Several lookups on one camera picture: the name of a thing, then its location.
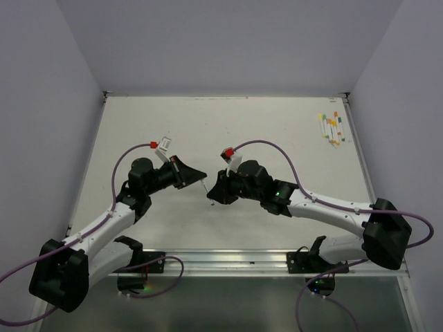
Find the teal green marker pen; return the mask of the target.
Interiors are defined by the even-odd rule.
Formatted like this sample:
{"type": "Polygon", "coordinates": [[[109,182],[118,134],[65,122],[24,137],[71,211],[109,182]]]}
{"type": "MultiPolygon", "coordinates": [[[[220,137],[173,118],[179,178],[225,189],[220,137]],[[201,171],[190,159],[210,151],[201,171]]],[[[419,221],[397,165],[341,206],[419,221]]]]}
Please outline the teal green marker pen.
{"type": "Polygon", "coordinates": [[[201,180],[201,184],[202,184],[203,189],[205,191],[206,198],[210,201],[210,205],[211,206],[215,206],[215,202],[207,196],[208,193],[209,193],[209,190],[208,190],[208,187],[207,187],[207,185],[205,183],[205,180],[201,180]]]}

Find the light green cap marker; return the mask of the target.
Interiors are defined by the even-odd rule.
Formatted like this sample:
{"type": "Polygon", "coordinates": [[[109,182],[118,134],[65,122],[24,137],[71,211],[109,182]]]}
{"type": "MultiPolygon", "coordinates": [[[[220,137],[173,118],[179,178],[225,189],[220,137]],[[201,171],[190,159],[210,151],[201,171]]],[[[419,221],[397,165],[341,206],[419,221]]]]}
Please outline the light green cap marker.
{"type": "Polygon", "coordinates": [[[330,119],[325,114],[323,114],[322,115],[322,120],[323,120],[323,126],[324,126],[324,131],[325,131],[325,137],[326,137],[326,139],[328,139],[328,141],[330,143],[334,144],[335,143],[335,139],[334,139],[334,134],[333,134],[333,131],[332,131],[332,126],[331,126],[331,123],[330,123],[330,119]]]}

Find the pink cap marker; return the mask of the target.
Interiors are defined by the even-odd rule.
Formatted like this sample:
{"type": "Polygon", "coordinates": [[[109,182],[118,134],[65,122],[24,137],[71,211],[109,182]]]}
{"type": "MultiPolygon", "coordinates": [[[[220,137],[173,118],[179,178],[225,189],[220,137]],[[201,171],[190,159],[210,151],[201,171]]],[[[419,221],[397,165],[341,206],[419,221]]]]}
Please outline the pink cap marker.
{"type": "Polygon", "coordinates": [[[329,124],[329,118],[327,119],[327,129],[329,131],[329,142],[332,143],[333,145],[335,145],[333,143],[333,138],[332,138],[332,133],[331,133],[331,129],[330,129],[330,124],[329,124]]]}

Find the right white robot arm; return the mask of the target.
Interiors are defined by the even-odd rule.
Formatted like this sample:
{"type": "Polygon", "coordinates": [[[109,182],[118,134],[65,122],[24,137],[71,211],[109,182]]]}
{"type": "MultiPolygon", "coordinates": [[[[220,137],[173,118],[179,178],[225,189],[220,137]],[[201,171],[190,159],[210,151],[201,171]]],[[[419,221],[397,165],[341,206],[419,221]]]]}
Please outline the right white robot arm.
{"type": "Polygon", "coordinates": [[[272,178],[255,160],[241,163],[235,171],[219,171],[207,197],[222,205],[249,199],[274,215],[311,219],[345,230],[345,235],[320,236],[313,243],[308,262],[319,272],[332,264],[363,259],[398,270],[412,233],[411,226],[388,200],[355,203],[305,194],[295,183],[272,178]]]}

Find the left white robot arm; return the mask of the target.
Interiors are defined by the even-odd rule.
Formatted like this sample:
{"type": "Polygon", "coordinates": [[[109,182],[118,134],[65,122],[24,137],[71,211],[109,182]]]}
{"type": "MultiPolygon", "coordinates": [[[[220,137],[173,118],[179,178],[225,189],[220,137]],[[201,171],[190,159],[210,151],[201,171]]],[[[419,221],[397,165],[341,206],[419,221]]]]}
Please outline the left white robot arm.
{"type": "Polygon", "coordinates": [[[131,164],[128,179],[105,213],[62,241],[48,240],[40,250],[29,292],[70,313],[89,289],[119,268],[134,272],[144,262],[141,243],[121,233],[149,210],[151,196],[168,187],[178,190],[202,181],[205,172],[170,157],[160,168],[148,158],[131,164]]]}

